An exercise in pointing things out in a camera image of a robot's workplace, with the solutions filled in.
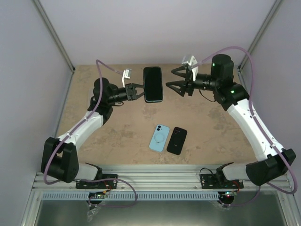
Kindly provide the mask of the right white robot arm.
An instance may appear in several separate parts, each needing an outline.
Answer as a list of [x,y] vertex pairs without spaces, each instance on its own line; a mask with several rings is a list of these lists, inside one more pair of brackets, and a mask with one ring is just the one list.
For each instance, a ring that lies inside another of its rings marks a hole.
[[195,57],[188,55],[184,57],[182,66],[171,71],[183,80],[168,82],[166,86],[180,96],[192,96],[196,89],[211,91],[215,102],[236,121],[249,141],[257,161],[220,166],[215,175],[217,185],[226,188],[233,180],[249,180],[261,186],[284,175],[296,154],[292,149],[285,149],[272,136],[255,113],[245,88],[234,82],[233,70],[231,57],[218,54],[212,58],[210,74],[199,74]]

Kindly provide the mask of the beige phone case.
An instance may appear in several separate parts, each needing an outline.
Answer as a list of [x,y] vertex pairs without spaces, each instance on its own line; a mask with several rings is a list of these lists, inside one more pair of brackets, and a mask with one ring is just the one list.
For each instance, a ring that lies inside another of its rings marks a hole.
[[93,99],[94,99],[93,88],[90,88],[89,92],[88,92],[88,101],[87,101],[87,108],[88,109],[90,108],[91,100],[93,100]]

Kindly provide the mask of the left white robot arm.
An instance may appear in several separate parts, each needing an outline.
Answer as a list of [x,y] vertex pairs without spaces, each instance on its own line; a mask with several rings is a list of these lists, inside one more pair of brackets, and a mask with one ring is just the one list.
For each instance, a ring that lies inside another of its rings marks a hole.
[[41,172],[46,184],[50,184],[47,180],[50,176],[57,182],[86,180],[92,188],[102,185],[101,169],[91,163],[80,163],[78,151],[109,120],[114,106],[137,100],[144,95],[137,93],[138,88],[143,88],[143,85],[129,83],[119,88],[106,78],[94,82],[93,96],[84,117],[65,134],[57,138],[49,137],[44,143]]

